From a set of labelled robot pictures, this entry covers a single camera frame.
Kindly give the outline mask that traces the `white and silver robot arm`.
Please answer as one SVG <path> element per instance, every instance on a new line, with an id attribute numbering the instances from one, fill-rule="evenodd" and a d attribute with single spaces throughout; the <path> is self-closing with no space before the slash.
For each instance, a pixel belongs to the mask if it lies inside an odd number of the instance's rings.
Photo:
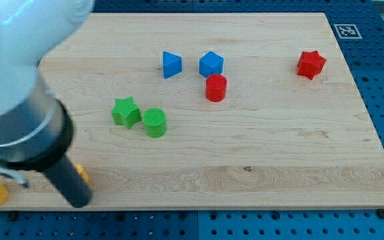
<path id="1" fill-rule="evenodd" d="M 94 0 L 0 0 L 0 161 L 47 150 L 65 122 L 40 60 L 86 21 Z"/>

